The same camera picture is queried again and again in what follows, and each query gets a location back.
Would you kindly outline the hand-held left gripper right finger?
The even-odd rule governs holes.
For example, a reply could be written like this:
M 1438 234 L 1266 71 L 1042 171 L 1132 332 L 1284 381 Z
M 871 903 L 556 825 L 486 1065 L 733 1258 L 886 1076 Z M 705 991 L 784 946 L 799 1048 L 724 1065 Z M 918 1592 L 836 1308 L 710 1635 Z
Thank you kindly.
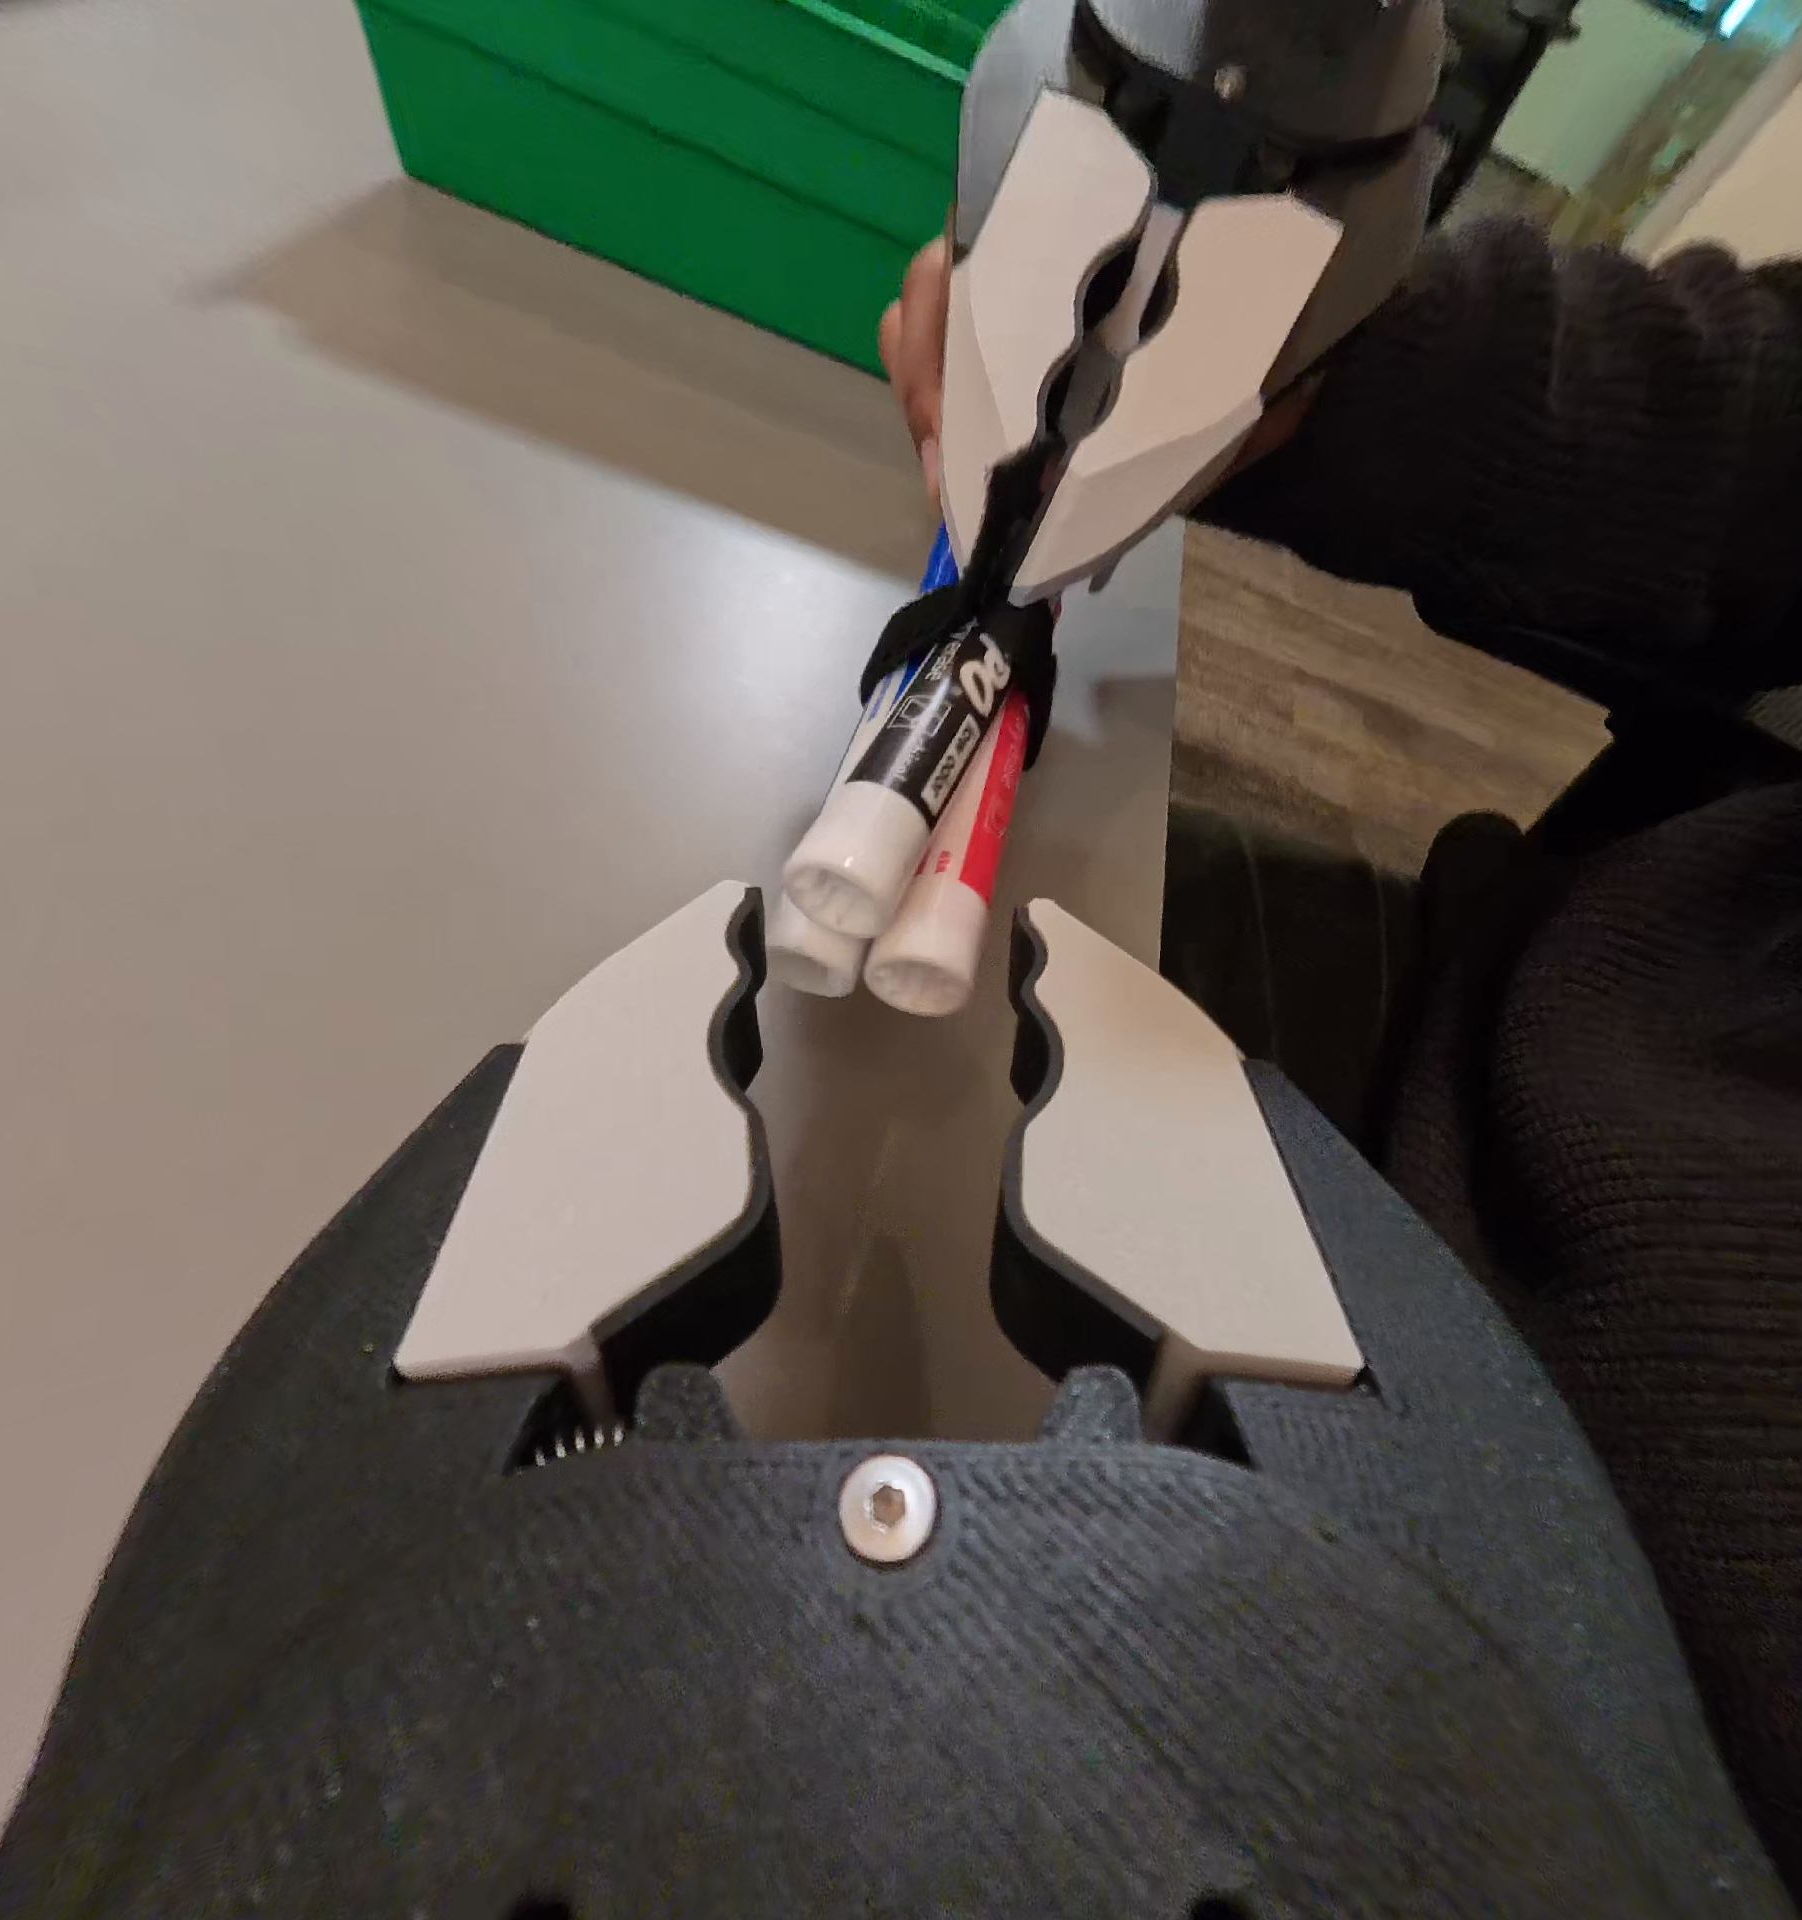
M 987 1297 L 1048 1380 L 1114 1368 L 1147 1438 L 1212 1384 L 1352 1392 L 1367 1359 L 1241 1048 L 1054 902 L 1011 925 L 1011 1092 Z

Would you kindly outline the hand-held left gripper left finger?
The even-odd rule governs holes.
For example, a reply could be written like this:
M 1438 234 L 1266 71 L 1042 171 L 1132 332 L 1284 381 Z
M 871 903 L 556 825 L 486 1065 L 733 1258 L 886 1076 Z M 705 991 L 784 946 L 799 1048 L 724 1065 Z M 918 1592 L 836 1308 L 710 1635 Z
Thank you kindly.
M 665 1365 L 714 1368 L 781 1286 L 763 1118 L 763 896 L 717 884 L 529 1028 L 395 1350 L 408 1384 L 551 1376 L 626 1428 Z

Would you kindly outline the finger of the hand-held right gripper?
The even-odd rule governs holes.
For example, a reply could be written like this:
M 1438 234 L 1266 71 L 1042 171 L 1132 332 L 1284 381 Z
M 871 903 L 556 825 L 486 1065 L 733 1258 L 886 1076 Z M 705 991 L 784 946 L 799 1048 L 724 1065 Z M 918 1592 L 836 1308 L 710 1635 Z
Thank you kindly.
M 1102 575 L 1229 456 L 1344 238 L 1297 198 L 1217 198 L 1188 216 L 1175 301 L 1123 360 L 1011 583 L 1017 605 Z
M 1153 184 L 1102 107 L 1039 94 L 953 268 L 939 508 L 960 565 L 980 556 L 991 478 L 1044 438 L 1050 389 L 1084 341 L 1087 286 L 1144 231 Z

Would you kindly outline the blue dry erase marker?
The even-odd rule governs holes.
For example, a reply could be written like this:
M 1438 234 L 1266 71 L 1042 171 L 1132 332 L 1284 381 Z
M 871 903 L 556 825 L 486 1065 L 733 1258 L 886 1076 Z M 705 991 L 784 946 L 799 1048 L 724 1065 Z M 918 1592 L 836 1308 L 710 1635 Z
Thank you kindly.
M 865 745 L 871 742 L 878 724 L 886 723 L 889 709 L 899 705 L 899 691 L 908 687 L 911 675 L 914 667 L 899 666 L 886 681 L 874 687 L 830 790 L 841 788 L 845 776 L 865 755 Z M 769 906 L 763 943 L 769 979 L 818 998 L 850 995 L 860 985 L 869 949 L 869 939 L 853 939 L 812 921 L 787 893 L 778 893 Z

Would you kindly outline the red dry erase marker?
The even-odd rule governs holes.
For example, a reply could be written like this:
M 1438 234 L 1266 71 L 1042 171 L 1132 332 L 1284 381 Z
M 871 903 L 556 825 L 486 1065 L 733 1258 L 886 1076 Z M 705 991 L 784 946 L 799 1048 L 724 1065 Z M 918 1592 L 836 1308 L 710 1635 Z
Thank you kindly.
M 1027 752 L 1029 699 L 1011 691 L 869 949 L 863 985 L 886 1009 L 953 1018 L 971 1001 Z

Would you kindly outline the black dry erase marker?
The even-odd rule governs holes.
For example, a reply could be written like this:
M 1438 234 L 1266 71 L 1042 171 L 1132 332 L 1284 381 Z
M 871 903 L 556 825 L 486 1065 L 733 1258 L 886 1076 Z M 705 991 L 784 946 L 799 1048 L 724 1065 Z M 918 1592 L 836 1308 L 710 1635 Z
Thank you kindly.
M 1027 717 L 1006 624 L 960 620 L 881 675 L 784 866 L 793 910 L 848 943 L 881 936 L 987 736 Z

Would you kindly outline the person's right forearm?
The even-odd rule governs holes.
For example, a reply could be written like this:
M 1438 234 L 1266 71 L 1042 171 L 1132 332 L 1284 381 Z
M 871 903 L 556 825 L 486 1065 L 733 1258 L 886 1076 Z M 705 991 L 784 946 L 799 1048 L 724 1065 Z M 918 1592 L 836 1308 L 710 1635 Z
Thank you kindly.
M 1802 261 L 1423 249 L 1196 518 L 1605 708 L 1802 684 Z

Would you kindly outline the person's right hand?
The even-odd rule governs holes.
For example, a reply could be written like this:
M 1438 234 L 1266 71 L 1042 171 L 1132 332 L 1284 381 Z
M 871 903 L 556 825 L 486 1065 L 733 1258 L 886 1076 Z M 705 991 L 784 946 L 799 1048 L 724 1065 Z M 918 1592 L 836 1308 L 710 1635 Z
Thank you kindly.
M 947 313 L 953 292 L 953 238 L 939 234 L 926 241 L 889 301 L 878 351 L 908 426 L 926 492 L 939 505 L 939 419 L 944 419 L 944 356 Z

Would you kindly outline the glass door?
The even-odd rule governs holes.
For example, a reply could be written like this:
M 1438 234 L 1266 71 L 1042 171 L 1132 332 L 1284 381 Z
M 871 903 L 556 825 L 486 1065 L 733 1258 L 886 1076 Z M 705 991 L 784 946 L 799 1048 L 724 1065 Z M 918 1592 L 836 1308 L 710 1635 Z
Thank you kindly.
M 1713 35 L 1719 3 L 1576 3 L 1518 91 L 1488 156 L 1584 193 L 1633 123 Z

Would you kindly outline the green plastic bin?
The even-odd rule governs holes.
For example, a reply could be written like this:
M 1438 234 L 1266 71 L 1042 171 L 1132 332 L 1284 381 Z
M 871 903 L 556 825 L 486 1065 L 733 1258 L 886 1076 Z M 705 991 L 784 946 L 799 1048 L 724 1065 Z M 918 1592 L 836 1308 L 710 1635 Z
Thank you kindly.
M 408 179 L 881 374 L 1006 3 L 357 3 Z

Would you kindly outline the dark corduroy pants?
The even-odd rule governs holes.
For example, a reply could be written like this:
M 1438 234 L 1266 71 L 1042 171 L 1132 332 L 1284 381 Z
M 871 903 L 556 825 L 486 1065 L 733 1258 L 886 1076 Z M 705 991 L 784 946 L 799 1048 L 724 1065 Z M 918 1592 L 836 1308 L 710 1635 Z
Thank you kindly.
M 1253 817 L 1173 809 L 1162 972 L 1276 1068 L 1367 1161 L 1421 1012 L 1421 878 Z

